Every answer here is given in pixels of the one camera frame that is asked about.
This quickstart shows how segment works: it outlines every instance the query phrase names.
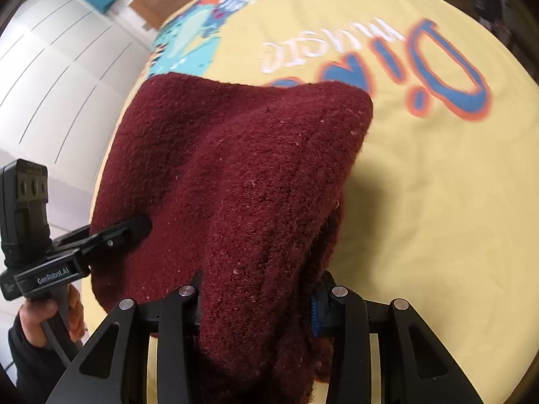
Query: maroon towel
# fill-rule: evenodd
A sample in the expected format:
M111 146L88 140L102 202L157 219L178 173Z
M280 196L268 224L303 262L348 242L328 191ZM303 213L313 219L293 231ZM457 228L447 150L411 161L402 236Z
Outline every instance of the maroon towel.
M153 230L96 264L93 290L108 311L124 297L163 298L203 270L204 402L306 403L325 375L309 295L372 112L364 91L340 82L285 89L180 74L152 77L127 109L92 231L141 213Z

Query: yellow bedsheet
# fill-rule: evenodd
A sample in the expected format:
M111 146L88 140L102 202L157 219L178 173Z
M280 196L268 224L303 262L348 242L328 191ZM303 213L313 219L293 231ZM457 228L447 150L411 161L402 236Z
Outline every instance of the yellow bedsheet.
M539 89L494 36L441 0L197 0L127 103L168 71L367 90L330 270L366 299L408 299L485 404L505 401L539 348ZM93 330L87 281L83 299Z

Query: human hand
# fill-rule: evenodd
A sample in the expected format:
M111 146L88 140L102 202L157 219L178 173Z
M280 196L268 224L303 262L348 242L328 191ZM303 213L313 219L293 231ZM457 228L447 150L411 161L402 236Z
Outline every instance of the human hand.
M68 331L72 341L79 341L84 335L84 307L80 302L80 293L74 285L69 285L69 313L67 314ZM19 310L24 336L30 345L43 348L47 337L41 323L53 317L58 311L54 299L43 299L30 302L28 299Z

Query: metal screw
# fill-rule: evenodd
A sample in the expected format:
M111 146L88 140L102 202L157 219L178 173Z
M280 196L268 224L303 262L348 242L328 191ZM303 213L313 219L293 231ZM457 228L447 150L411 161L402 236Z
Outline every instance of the metal screw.
M410 304L405 299L395 299L393 305L397 310L407 310Z
M191 296L194 292L195 288L192 285L184 285L178 290L180 296Z
M120 310L129 310L133 305L135 305L133 299L122 299L120 301Z
M341 285L336 285L331 289L331 292L337 297L342 298L348 294L348 290L346 287L343 287Z

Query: printed cartoon graphic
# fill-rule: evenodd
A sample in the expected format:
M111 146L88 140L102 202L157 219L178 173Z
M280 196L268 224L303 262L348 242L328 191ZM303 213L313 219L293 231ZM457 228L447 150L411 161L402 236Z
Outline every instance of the printed cartoon graphic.
M358 39L358 35L363 35L370 49L367 52L376 56L378 63L393 83L405 86L410 73L415 74L420 80L422 85L408 87L403 99L411 115L421 118L427 117L434 97L442 101L451 112L463 120L476 121L486 117L492 99L487 82L481 72L438 32L433 21L428 19L419 21L412 27L409 36L405 37L382 19L375 18L375 20L380 27L373 23L351 23L351 26L356 29L355 31L340 29L339 34L335 34L327 29L321 29L320 33L301 32L297 37L287 41L264 42L259 56L260 70L270 74L283 67L304 65L307 59L320 58L332 46L339 53L340 58L338 61L321 63L315 81L336 80L348 83L364 89L373 97L375 96L374 78L362 59L364 51L361 41ZM472 90L453 88L440 79L431 69L429 58L421 51L420 40L423 37L432 40L463 70L463 76L467 77L474 85ZM348 39L349 48L353 51L346 50L344 38ZM405 68L404 60L401 60L392 48L392 43L395 41L400 41L405 45L408 69ZM317 53L312 51L315 50L312 44L306 47L304 45L306 42L315 42ZM289 88L301 83L303 81L295 77L281 77L268 85Z
M166 24L155 40L147 78L167 72L201 76L214 60L219 29L257 0L198 0Z
M419 49L419 39L422 35L429 37L459 64L475 85L472 92L468 93L452 88L429 68L427 59ZM412 29L406 45L414 73L421 79L429 92L444 102L449 110L460 118L471 121L479 120L487 114L490 106L490 88L484 81L483 75L447 39L438 33L434 21L427 19L420 21Z

